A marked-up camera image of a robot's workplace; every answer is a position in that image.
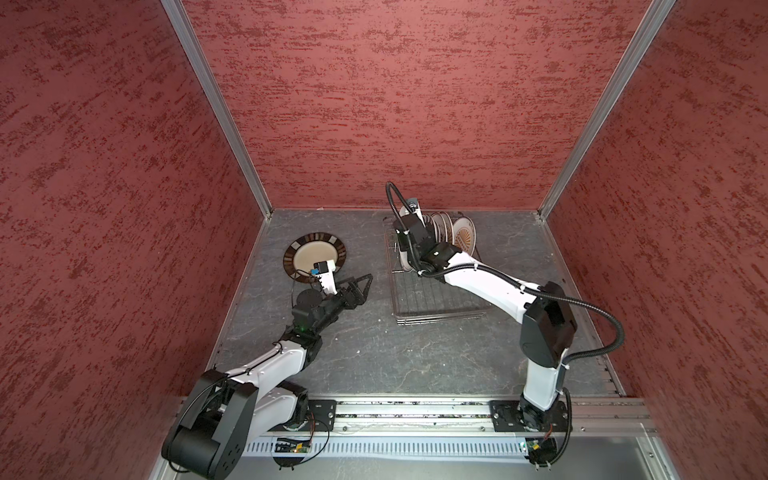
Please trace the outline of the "brown rimmed cream plate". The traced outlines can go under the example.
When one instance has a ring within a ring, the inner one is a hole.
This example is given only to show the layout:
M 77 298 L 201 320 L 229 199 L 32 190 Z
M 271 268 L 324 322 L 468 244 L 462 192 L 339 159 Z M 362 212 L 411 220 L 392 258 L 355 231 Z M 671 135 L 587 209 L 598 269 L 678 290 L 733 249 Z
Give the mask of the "brown rimmed cream plate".
M 308 284 L 315 263 L 333 260 L 340 269 L 346 259 L 346 245 L 338 236 L 327 232 L 312 232 L 288 246 L 283 255 L 283 267 L 292 280 Z

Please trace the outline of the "white watermelon pattern plate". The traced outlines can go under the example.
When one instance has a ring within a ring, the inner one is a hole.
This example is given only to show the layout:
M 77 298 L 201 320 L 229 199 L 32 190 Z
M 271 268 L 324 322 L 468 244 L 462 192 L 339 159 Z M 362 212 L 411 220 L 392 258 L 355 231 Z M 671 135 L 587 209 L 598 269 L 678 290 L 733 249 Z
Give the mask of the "white watermelon pattern plate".
M 416 223 L 416 218 L 419 218 L 413 211 L 410 212 L 408 208 L 405 206 L 400 208 L 399 215 L 401 216 L 401 219 L 404 221 L 404 224 L 407 228 L 414 226 Z M 412 267 L 409 263 L 409 254 L 410 254 L 410 248 L 408 245 L 409 236 L 407 233 L 403 231 L 399 221 L 395 221 L 394 226 L 395 226 L 395 231 L 396 231 L 397 240 L 398 240 L 400 264 L 404 271 L 406 272 L 411 271 Z

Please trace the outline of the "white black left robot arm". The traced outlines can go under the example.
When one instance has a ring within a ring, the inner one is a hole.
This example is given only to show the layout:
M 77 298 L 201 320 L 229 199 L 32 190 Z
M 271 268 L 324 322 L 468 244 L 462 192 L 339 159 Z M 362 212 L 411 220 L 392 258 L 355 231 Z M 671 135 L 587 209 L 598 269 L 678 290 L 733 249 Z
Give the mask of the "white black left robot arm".
M 228 372 L 204 372 L 170 427 L 161 457 L 178 473 L 225 479 L 253 438 L 308 422 L 307 390 L 289 379 L 315 360 L 322 331 L 367 301 L 372 281 L 366 274 L 330 290 L 302 291 L 292 305 L 292 323 L 269 351 Z

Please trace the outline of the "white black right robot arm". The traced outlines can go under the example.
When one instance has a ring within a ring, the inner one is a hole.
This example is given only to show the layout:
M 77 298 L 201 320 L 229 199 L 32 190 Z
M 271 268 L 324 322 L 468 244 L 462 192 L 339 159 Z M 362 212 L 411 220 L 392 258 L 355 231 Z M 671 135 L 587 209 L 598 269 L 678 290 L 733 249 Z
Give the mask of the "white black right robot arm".
M 553 282 L 541 286 L 510 277 L 437 241 L 415 213 L 395 219 L 393 229 L 406 263 L 419 276 L 472 293 L 521 325 L 519 347 L 527 370 L 516 423 L 543 430 L 553 421 L 566 370 L 563 360 L 577 330 L 570 306 L 560 300 L 563 289 Z

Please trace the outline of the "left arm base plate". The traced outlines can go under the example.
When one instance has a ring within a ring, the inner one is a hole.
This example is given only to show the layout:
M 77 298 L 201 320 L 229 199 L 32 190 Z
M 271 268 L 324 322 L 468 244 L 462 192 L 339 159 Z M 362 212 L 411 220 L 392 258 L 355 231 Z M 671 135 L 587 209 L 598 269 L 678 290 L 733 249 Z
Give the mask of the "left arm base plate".
M 333 399 L 308 399 L 299 403 L 301 420 L 299 431 L 332 431 L 334 429 L 338 401 Z

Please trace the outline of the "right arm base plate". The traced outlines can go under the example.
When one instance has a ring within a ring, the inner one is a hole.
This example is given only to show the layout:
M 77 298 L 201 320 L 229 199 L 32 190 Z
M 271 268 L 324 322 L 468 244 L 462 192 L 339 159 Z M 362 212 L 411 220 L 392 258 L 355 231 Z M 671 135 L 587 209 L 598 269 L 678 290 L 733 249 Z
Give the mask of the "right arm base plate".
M 569 426 L 566 403 L 556 400 L 548 410 L 541 410 L 525 399 L 492 400 L 490 418 L 495 432 L 565 432 Z

